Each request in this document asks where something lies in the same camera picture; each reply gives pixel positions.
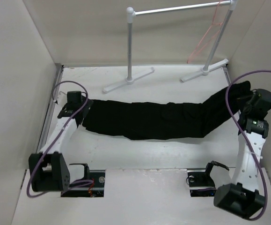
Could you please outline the black trousers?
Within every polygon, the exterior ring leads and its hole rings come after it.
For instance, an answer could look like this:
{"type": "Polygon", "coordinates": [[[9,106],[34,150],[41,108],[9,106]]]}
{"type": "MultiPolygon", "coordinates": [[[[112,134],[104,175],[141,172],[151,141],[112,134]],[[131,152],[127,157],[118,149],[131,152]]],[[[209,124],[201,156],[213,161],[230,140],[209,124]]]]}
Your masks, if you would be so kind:
{"type": "Polygon", "coordinates": [[[239,111],[239,99],[252,94],[249,81],[236,83],[203,103],[124,103],[93,101],[83,120],[86,130],[130,140],[204,138],[239,111]]]}

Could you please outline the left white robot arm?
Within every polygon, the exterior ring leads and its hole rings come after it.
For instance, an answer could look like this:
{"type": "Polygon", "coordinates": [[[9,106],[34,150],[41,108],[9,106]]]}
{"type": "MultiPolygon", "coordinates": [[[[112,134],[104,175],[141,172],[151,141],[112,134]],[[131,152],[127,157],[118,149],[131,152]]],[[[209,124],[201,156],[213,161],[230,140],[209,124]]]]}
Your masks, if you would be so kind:
{"type": "Polygon", "coordinates": [[[57,116],[57,123],[49,140],[38,153],[29,157],[29,188],[34,192],[65,192],[76,183],[87,186],[90,174],[87,164],[70,164],[65,161],[71,136],[89,112],[92,100],[85,92],[69,91],[67,103],[57,116]]]}

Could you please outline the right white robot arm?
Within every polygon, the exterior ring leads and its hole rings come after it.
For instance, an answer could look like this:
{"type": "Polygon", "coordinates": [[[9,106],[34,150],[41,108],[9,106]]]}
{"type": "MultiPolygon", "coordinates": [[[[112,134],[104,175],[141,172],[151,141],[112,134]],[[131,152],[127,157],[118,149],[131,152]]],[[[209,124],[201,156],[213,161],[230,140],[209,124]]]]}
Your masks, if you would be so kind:
{"type": "Polygon", "coordinates": [[[239,119],[235,120],[239,128],[235,171],[232,178],[217,187],[213,200],[215,207],[249,221],[259,219],[267,206],[267,186],[263,184],[261,195],[257,179],[264,177],[260,159],[268,136],[265,117],[270,109],[271,92],[256,89],[240,110],[239,119]]]}

